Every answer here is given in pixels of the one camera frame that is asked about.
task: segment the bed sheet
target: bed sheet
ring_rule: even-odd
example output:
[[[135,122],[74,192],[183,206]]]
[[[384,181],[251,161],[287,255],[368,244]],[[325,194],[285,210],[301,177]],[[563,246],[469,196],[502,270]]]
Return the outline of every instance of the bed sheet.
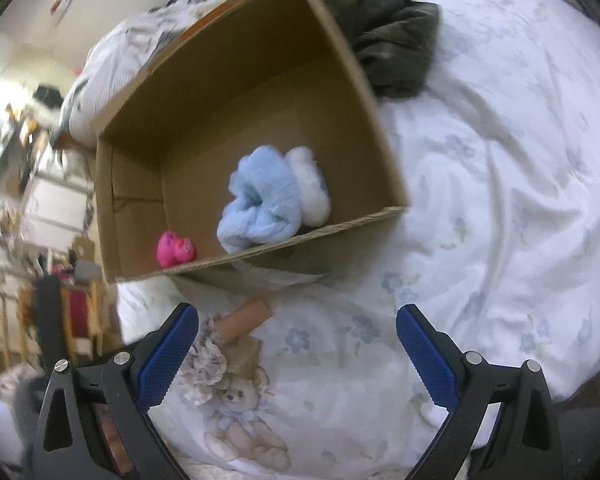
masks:
[[[209,421],[239,417],[176,380],[150,415],[187,456],[264,478],[403,478],[446,415],[395,336],[406,303],[463,351],[537,360],[556,400],[600,369],[600,29],[561,0],[427,1],[443,19],[426,88],[380,105],[407,213],[260,268],[119,285],[126,340],[180,299],[211,316],[269,291],[253,333],[269,382],[240,423],[265,423],[282,453],[221,460]]]

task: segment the blue rubber pad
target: blue rubber pad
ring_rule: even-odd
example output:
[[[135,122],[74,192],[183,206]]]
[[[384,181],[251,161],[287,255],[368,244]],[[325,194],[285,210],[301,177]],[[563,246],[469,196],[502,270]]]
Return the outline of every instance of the blue rubber pad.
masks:
[[[395,329],[433,403],[452,412],[460,398],[451,366],[405,306],[398,311]]]
[[[141,412],[146,413],[164,399],[198,335],[198,324],[198,311],[189,305],[147,360],[138,375],[136,404]]]

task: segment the light blue fluffy cloth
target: light blue fluffy cloth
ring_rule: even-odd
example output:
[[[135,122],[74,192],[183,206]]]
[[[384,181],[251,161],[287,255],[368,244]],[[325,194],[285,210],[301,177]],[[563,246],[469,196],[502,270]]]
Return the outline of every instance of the light blue fluffy cloth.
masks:
[[[229,179],[235,200],[222,212],[218,240],[228,253],[287,240],[301,225],[300,189],[291,167],[273,146],[244,156]]]

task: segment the silver bolt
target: silver bolt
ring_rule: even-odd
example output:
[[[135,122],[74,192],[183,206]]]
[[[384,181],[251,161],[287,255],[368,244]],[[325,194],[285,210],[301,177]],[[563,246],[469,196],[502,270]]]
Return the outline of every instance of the silver bolt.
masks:
[[[478,352],[467,352],[464,358],[472,365],[479,365],[482,362],[482,356]]]
[[[118,352],[113,358],[113,362],[117,365],[126,365],[131,358],[129,352]]]
[[[58,372],[59,374],[61,374],[62,372],[64,372],[67,369],[68,366],[69,366],[69,361],[67,361],[66,359],[60,359],[54,365],[54,370],[56,372]]]
[[[529,359],[529,361],[526,362],[526,367],[532,372],[540,371],[540,363],[538,361],[534,361],[533,359]]]

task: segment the fuzzy fabric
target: fuzzy fabric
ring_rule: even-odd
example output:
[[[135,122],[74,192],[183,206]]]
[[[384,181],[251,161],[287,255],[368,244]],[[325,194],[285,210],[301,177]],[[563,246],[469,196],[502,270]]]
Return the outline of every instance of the fuzzy fabric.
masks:
[[[300,190],[273,146],[244,156],[229,180],[235,200],[222,212],[218,240],[228,253],[291,238],[301,225]]]
[[[302,204],[302,225],[321,227],[331,214],[331,200],[322,173],[315,163],[314,152],[298,146],[285,155],[291,171],[296,176]]]

